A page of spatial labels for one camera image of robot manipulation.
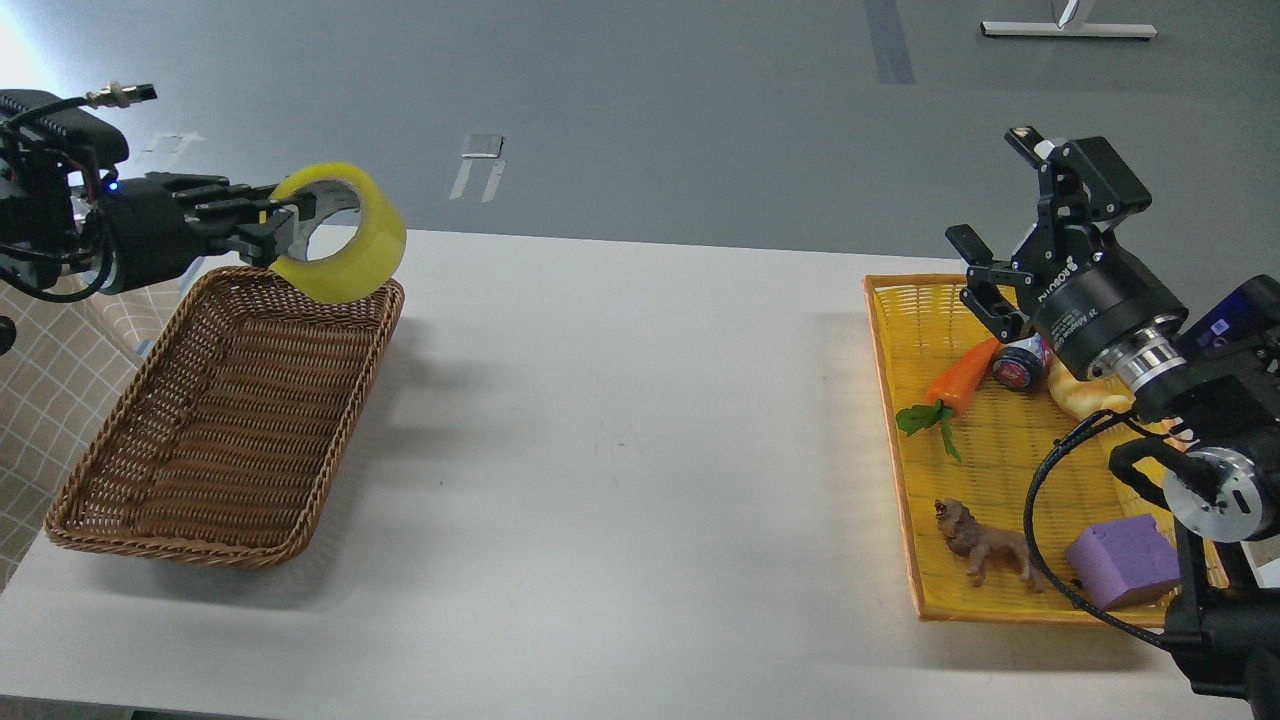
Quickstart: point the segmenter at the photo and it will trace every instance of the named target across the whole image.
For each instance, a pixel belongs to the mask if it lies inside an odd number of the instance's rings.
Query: toy lion
[[[984,527],[959,500],[933,501],[933,514],[938,519],[938,532],[946,538],[951,552],[969,559],[968,575],[973,578],[973,587],[980,588],[987,579],[987,557],[1004,555],[1021,566],[1019,578],[1030,589],[1044,592],[1044,582],[1039,571],[1032,568],[1027,538],[1021,533]]]

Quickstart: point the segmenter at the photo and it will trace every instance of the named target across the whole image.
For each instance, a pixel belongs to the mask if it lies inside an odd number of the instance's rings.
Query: purple foam block
[[[1151,515],[1089,525],[1066,559],[1089,601],[1103,610],[1155,602],[1178,587],[1178,552]]]

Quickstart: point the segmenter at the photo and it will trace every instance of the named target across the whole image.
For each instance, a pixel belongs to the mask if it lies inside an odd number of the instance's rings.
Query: tape roll
[[[306,190],[316,196],[316,217],[298,223],[288,255],[271,269],[316,302],[351,302],[372,293],[404,256],[404,220],[372,178],[347,163],[319,163],[287,177],[271,193],[285,200]],[[360,225],[351,241],[328,258],[306,260],[307,240],[316,227],[340,210],[358,209]]]

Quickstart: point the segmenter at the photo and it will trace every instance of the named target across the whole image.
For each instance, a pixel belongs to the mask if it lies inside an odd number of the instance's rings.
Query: yellow woven tray
[[[983,524],[1021,530],[1030,478],[1053,441],[1076,420],[1057,407],[1043,384],[1020,393],[986,378],[969,410],[951,421],[964,464],[946,455],[934,428],[911,437],[901,433],[895,413],[923,402],[933,378],[989,333],[960,304],[961,275],[868,275],[863,286],[888,423],[908,574],[920,619],[1098,624],[1047,583],[1043,593],[1028,591],[1016,570],[1004,562],[988,565],[986,584],[974,588],[965,575],[968,561],[947,550],[933,515],[934,500],[954,497]],[[1123,386],[1117,389],[1125,392]],[[1171,537],[1169,514],[1138,500],[1106,469],[1110,448],[1130,437],[1135,437],[1133,432],[1121,428],[1080,446],[1057,465],[1037,498],[1036,539],[1050,568],[1064,579],[1075,577],[1066,561],[1066,547],[1094,523],[1151,514],[1161,532]],[[1161,477],[1158,465],[1143,469],[1148,477]],[[1158,628],[1167,601],[1115,615]]]
[[[264,568],[315,532],[403,305],[220,268],[183,299],[54,498],[63,547]]]

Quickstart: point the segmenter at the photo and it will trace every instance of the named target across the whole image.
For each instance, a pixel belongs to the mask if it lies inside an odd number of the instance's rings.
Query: orange carrot
[[[897,411],[895,416],[897,428],[911,436],[924,428],[941,425],[942,447],[946,448],[947,455],[963,462],[960,451],[956,450],[952,442],[951,424],[947,420],[952,415],[959,415],[969,409],[969,404],[973,402],[973,395],[977,392],[978,384],[982,383],[982,378],[987,374],[987,370],[991,369],[991,359],[998,348],[1000,341],[995,337],[988,337],[969,348],[968,352],[929,383],[928,389],[924,391],[925,405],[913,405]]]
[[[995,337],[988,337],[969,348],[929,384],[929,389],[924,391],[924,402],[933,405],[941,400],[942,405],[950,407],[956,415],[968,410],[978,384],[991,370],[991,359],[997,350],[1000,350],[1000,340]]]

